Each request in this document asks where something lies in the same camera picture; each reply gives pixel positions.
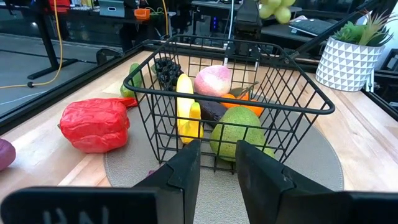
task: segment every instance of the orange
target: orange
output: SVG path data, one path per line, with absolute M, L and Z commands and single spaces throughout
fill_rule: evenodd
M 260 106 L 248 106 L 248 105 L 243 105 L 243 106 L 253 111 L 257 116 L 260 116 L 262 111 L 264 111 L 264 108 Z
M 236 99 L 234 95 L 229 94 L 229 93 L 223 95 L 222 98 L 234 99 L 234 100 Z M 239 105 L 234 104 L 234 103 L 221 103 L 221 104 L 222 104 L 223 106 L 225 106 L 226 108 L 232 108 L 232 107 L 235 107 L 235 106 L 239 106 Z
M 247 91 L 244 96 L 238 96 L 237 99 L 239 100 L 249 100 L 249 92 Z

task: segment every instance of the white planter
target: white planter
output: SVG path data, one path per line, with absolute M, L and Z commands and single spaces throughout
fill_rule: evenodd
M 348 44 L 330 37 L 318 65 L 316 79 L 343 91 L 359 91 L 372 74 L 382 47 Z

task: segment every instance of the metal frame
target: metal frame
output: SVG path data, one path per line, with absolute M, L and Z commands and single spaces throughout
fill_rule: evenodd
M 335 106 L 329 98 L 279 46 L 247 40 L 228 40 L 212 37 L 197 37 L 199 42 L 201 42 L 200 45 L 182 45 L 177 43 L 180 37 L 176 35 L 162 43 L 160 47 L 157 46 L 155 51 L 124 79 L 124 86 L 136 93 L 141 120 L 144 123 L 152 151 L 160 164 L 167 161 L 170 155 L 182 148 L 179 142 L 180 138 L 200 139 L 202 145 L 204 142 L 212 145 L 214 141 L 210 141 L 211 139 L 208 137 L 212 129 L 204 126 L 205 123 L 213 124 L 214 126 L 217 125 L 216 128 L 219 128 L 221 132 L 220 136 L 223 136 L 223 131 L 231 128 L 231 126 L 243 129 L 245 133 L 243 139 L 246 140 L 249 138 L 245 138 L 245 136 L 251 136 L 250 133 L 257 129 L 257 131 L 262 132 L 264 142 L 267 144 L 263 142 L 252 142 L 252 144 L 263 151 L 266 150 L 267 153 L 277 153 L 277 159 L 280 162 L 285 162 L 318 116 L 330 114 L 335 110 Z M 255 51 L 253 50 L 247 50 L 244 54 L 242 54 L 242 51 L 239 51 L 239 54 L 237 54 L 235 51 L 228 49 L 215 49 L 204 46 L 203 43 L 208 42 L 205 39 L 208 41 L 230 41 L 233 45 L 255 45 L 260 49 L 270 46 L 275 47 L 277 51 L 276 55 L 254 54 L 253 52 Z M 174 77 L 176 77 L 177 75 L 174 73 L 175 71 L 168 70 L 167 74 L 170 72 L 171 74 L 169 75 L 169 79 L 166 79 L 164 78 L 165 74 L 161 71 L 165 66 L 169 67 L 172 63 L 179 64 L 179 56 L 181 55 L 188 55 L 188 67 L 185 67 L 183 72 L 189 77 L 195 77 L 197 71 L 201 70 L 201 68 L 222 64 L 224 58 L 228 57 L 227 66 L 232 73 L 233 86 L 244 87 L 253 85 L 254 81 L 258 82 L 256 90 L 249 96 L 250 99 L 254 99 L 255 101 L 167 91 L 172 85 L 175 85 L 172 76 L 175 75 Z M 284 62 L 285 58 L 289 59 L 289 63 Z M 150 68 L 152 64 L 155 65 L 154 70 Z M 258 70 L 258 65 L 268 67 L 268 69 Z M 142 70 L 149 72 L 148 77 L 150 77 L 150 80 L 143 77 Z M 243 76 L 238 79 L 234 78 L 236 77 L 234 74 L 237 73 L 241 73 Z M 143 87 L 131 85 L 131 80 L 136 75 L 141 76 Z M 254 79 L 245 80 L 245 75 L 251 75 Z M 263 109 L 257 112 L 258 117 L 260 117 L 260 122 L 257 126 L 225 123 L 200 118 L 181 118 L 177 116 L 177 97 L 235 103 L 256 106 Z M 193 137 L 178 132 L 178 119 L 198 121 L 201 123 L 200 126 L 204 127 L 203 132 L 207 134 L 202 137 Z M 221 162 L 221 159 L 227 161 L 234 159 L 234 157 L 220 153 L 220 146 L 224 143 L 236 144 L 235 142 L 220 138 L 219 144 L 212 147 L 213 152 L 201 152 L 203 156 L 214 158 L 214 163 L 211 166 L 209 164 L 202 164 L 202 167 L 210 168 L 214 171 L 227 170 L 232 173 L 235 172 L 233 162 L 227 162 L 226 164 Z

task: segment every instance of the green pear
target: green pear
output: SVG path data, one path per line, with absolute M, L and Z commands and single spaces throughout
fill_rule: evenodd
M 220 122 L 225 123 L 233 123 L 233 124 L 244 124 L 248 126 L 257 126 L 261 127 L 261 122 L 256 114 L 253 113 L 250 109 L 247 109 L 243 106 L 235 106 L 230 108 L 226 111 L 224 116 L 220 119 Z M 211 139 L 215 141 L 210 141 L 211 150 L 217 154 L 218 145 L 220 144 L 219 140 L 221 137 L 221 129 L 223 125 L 217 124 L 214 128 L 213 132 L 211 133 Z M 222 141 L 231 141 L 233 143 L 225 143 L 222 142 L 220 146 L 220 156 L 231 156 L 232 158 L 225 158 L 221 157 L 226 161 L 235 161 L 235 151 L 236 151 L 236 142 L 238 140 L 245 140 L 250 144 L 253 145 L 260 145 L 263 146 L 266 142 L 264 137 L 264 130 L 259 128 L 249 128 L 246 134 L 246 138 L 243 139 L 244 133 L 246 131 L 245 127 L 242 126 L 235 126 L 235 125 L 228 125 L 224 126 Z M 275 158 L 274 150 L 265 148 L 264 153 L 272 158 Z

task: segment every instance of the purple eggplant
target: purple eggplant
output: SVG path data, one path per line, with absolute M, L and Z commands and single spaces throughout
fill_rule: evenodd
M 197 100 L 200 105 L 201 118 L 207 121 L 219 121 L 225 114 L 227 108 L 221 103 L 206 100 Z M 206 122 L 215 128 L 217 123 Z

